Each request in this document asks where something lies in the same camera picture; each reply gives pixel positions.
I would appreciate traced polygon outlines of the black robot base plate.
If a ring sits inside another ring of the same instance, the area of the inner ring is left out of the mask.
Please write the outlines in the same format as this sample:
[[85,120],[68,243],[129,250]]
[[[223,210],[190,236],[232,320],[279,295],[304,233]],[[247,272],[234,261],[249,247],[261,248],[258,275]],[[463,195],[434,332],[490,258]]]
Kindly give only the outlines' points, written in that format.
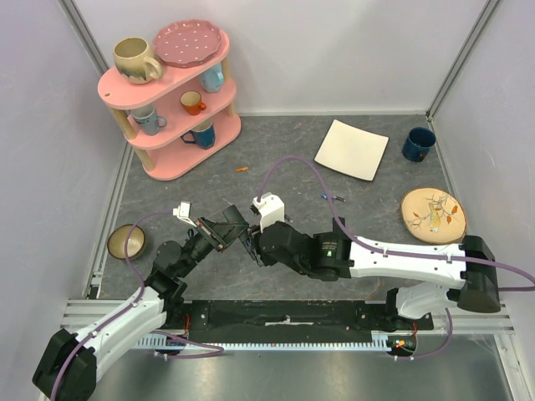
[[171,313],[164,328],[186,329],[199,343],[304,343],[363,342],[373,331],[430,331],[434,324],[429,313],[418,320],[389,315],[384,303],[195,300]]

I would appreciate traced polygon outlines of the dark teal mug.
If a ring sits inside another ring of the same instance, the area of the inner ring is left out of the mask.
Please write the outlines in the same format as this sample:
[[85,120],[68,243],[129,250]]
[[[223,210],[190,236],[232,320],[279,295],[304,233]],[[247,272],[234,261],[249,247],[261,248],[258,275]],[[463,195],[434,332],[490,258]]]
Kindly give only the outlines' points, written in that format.
[[207,119],[190,129],[181,136],[181,139],[185,144],[196,145],[204,150],[210,149],[216,141],[213,119]]

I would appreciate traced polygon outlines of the black remote battery cover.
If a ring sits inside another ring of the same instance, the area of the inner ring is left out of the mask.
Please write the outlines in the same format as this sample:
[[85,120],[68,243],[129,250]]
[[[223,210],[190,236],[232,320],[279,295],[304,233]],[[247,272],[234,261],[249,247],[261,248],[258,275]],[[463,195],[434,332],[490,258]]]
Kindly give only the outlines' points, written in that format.
[[345,233],[344,218],[334,217],[333,222],[333,231]]

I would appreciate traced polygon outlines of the beige ceramic mug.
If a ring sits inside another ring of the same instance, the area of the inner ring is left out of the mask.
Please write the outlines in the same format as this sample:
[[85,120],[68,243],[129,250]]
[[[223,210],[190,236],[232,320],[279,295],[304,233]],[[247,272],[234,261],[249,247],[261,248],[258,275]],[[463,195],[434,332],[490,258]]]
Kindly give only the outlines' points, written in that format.
[[114,47],[113,57],[120,75],[133,84],[147,84],[164,75],[154,49],[143,38],[121,40]]

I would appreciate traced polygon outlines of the round wooden bird plate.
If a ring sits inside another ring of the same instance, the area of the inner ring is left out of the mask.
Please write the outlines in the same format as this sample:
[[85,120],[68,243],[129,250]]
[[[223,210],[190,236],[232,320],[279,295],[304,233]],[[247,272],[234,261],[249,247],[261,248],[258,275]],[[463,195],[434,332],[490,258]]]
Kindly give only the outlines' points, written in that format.
[[466,234],[461,203],[446,191],[424,187],[408,192],[400,204],[409,233],[430,244],[459,242]]

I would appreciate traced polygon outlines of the brown ceramic bowl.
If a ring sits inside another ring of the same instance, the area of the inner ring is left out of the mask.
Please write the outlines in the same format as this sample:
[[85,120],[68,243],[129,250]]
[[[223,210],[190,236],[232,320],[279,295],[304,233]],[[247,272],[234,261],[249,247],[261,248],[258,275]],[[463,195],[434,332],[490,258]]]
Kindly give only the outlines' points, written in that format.
[[131,224],[123,225],[116,230],[114,230],[107,241],[107,250],[108,253],[115,259],[125,260],[125,243],[128,242],[127,253],[129,259],[134,260],[141,255],[145,249],[145,232],[140,228],[136,227],[133,229],[130,234],[129,240],[126,240],[127,235],[132,229]]

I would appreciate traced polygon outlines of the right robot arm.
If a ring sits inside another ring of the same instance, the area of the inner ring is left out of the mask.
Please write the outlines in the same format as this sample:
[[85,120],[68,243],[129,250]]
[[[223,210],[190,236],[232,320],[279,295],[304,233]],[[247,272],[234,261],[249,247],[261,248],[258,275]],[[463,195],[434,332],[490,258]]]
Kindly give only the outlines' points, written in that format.
[[308,236],[277,221],[264,229],[253,227],[245,247],[261,266],[281,263],[324,282],[364,277],[416,280],[413,287],[387,292],[378,317],[383,331],[403,328],[448,307],[475,313],[501,310],[495,257],[479,236],[442,246],[414,246],[361,236],[351,241],[338,225]]

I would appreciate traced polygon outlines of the orange mug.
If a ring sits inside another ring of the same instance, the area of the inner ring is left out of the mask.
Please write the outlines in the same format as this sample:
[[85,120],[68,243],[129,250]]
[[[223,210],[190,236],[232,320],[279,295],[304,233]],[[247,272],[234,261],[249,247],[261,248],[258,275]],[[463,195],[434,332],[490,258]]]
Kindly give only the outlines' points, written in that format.
[[202,101],[202,96],[198,91],[190,90],[183,93],[180,97],[180,103],[189,115],[199,115],[206,110],[206,104]]

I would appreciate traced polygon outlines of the pink dotted plate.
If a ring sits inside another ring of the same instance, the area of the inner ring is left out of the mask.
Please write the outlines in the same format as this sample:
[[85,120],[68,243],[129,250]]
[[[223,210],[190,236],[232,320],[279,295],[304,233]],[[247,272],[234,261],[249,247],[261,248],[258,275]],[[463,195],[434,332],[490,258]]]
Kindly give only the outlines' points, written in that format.
[[222,34],[210,21],[189,19],[163,27],[152,43],[165,64],[187,69],[211,60],[222,44]]

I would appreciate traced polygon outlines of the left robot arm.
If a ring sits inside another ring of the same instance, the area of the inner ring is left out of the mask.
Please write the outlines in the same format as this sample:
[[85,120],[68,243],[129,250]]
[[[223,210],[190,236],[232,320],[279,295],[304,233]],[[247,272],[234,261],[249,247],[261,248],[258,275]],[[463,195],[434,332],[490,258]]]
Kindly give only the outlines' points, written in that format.
[[197,219],[188,239],[162,243],[150,275],[114,311],[77,332],[57,331],[33,374],[33,384],[51,400],[87,400],[105,372],[137,342],[183,319],[183,282],[211,251],[225,251],[235,240],[250,245],[248,224],[235,206],[223,222]]

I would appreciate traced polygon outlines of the pink three-tier shelf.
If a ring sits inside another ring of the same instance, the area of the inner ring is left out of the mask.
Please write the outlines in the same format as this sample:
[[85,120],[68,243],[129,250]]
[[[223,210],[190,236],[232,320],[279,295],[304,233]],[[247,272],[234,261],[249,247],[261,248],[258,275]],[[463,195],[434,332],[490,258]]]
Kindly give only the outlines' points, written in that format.
[[[241,131],[241,120],[234,109],[237,87],[230,75],[227,55],[230,40],[222,32],[222,44],[215,57],[204,65],[189,69],[166,67],[162,79],[148,84],[133,84],[112,67],[99,80],[98,93],[108,106],[126,141],[138,155],[145,172],[155,180],[174,180],[199,165],[203,160],[231,143]],[[215,64],[221,63],[225,83],[216,93],[207,93],[197,76]],[[181,106],[183,93],[194,90],[202,96],[206,110],[189,115]],[[126,113],[147,104],[153,104],[167,120],[167,126],[157,135],[142,132],[139,125]],[[215,144],[208,150],[185,144],[181,136],[207,119],[213,119]]]

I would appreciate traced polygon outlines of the black remote control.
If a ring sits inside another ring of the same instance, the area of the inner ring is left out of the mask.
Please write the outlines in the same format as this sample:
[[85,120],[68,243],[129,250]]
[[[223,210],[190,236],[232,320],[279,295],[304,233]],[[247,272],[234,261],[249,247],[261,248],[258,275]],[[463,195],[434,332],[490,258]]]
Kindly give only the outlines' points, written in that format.
[[235,205],[228,206],[223,212],[223,216],[228,223],[238,229],[237,239],[242,243],[249,256],[254,259],[254,251],[250,240],[249,224],[246,222],[241,212]]

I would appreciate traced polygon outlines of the light blue mug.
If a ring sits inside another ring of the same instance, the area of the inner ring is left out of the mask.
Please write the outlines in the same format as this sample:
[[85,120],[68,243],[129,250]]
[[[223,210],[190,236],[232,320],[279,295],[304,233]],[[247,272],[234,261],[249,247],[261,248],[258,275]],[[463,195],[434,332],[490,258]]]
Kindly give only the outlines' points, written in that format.
[[199,75],[199,82],[201,87],[207,93],[216,93],[225,83],[225,77],[222,72],[222,64],[217,63],[205,72]]

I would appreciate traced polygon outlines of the navy blue mug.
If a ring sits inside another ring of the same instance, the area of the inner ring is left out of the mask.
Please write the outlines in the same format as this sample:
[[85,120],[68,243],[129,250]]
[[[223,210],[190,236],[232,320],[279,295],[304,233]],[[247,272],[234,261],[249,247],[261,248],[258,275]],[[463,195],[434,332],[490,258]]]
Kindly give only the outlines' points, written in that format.
[[421,162],[436,143],[435,134],[426,128],[412,129],[405,139],[402,155],[409,161]]

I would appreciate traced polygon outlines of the grey blue mug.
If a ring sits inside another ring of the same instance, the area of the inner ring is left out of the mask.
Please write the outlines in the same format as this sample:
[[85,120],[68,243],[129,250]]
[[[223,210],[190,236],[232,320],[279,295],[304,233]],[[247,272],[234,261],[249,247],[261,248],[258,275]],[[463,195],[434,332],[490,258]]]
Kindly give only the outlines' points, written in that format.
[[130,115],[140,126],[141,130],[150,136],[157,135],[167,126],[166,118],[158,115],[153,104],[147,104],[146,106],[132,109]]

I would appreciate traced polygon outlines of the white square plate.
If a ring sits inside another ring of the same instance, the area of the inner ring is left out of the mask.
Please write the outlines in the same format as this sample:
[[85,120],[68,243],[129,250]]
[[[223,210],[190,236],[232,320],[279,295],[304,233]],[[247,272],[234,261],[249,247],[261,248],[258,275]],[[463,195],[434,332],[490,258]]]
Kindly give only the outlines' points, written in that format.
[[335,119],[314,161],[359,180],[372,181],[389,138],[355,128]]

